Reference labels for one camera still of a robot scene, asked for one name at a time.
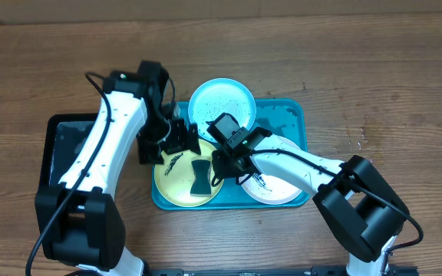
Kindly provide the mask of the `yellow-green plate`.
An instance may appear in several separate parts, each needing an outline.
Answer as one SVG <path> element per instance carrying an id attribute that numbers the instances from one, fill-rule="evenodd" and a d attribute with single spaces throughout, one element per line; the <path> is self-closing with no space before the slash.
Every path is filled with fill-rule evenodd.
<path id="1" fill-rule="evenodd" d="M 175 206 L 193 208 L 204 205 L 211 201 L 223 187 L 223 181 L 216 187 L 212 187 L 210 184 L 214 177 L 211 165 L 215 146 L 205 140 L 199 140 L 199 145 L 200 155 L 190 150 L 172 154 L 162 152 L 164 163 L 155 165 L 153 168 L 154 186 L 165 200 Z M 207 161 L 209 165 L 209 173 L 206 175 L 209 177 L 207 186 L 210 189 L 210 194 L 201 195 L 197 192 L 195 195 L 191 195 L 196 180 L 192 162 L 198 159 Z"/>

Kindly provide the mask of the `light blue plate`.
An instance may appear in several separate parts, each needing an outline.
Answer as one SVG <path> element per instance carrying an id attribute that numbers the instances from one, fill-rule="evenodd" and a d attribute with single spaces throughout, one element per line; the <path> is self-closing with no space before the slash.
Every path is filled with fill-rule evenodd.
<path id="1" fill-rule="evenodd" d="M 233 115 L 241 127 L 252 128 L 256 118 L 256 102 L 244 84 L 229 78 L 216 78 L 194 91 L 187 114 L 189 121 L 198 126 L 203 139 L 216 142 L 207 132 L 207 122 L 214 121 L 221 113 Z"/>

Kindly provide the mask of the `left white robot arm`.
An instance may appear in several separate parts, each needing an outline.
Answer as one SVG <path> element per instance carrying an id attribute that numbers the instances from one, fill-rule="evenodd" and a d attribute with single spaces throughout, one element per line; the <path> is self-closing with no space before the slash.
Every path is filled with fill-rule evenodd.
<path id="1" fill-rule="evenodd" d="M 179 117 L 176 101 L 163 103 L 167 70 L 141 61 L 136 72 L 111 71 L 95 88 L 101 106 L 84 145 L 54 185 L 35 196 L 40 235 L 28 257 L 31 274 L 38 250 L 76 266 L 83 275 L 142 275 L 145 263 L 125 246 L 126 231 L 115 204 L 120 172 L 133 142 L 140 163 L 158 165 L 162 155 L 189 150 L 200 154 L 197 127 Z"/>

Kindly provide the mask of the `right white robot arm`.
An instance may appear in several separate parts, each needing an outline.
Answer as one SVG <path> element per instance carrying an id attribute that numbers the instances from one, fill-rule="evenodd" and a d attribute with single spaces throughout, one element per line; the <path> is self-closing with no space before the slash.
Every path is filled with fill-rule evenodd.
<path id="1" fill-rule="evenodd" d="M 349 253 L 347 275 L 391 275 L 393 252 L 420 243 L 424 231 L 371 162 L 343 162 L 308 153 L 260 126 L 241 127 L 222 113 L 208 123 L 220 144 L 213 152 L 214 178 L 274 176 L 312 197 L 332 234 Z"/>

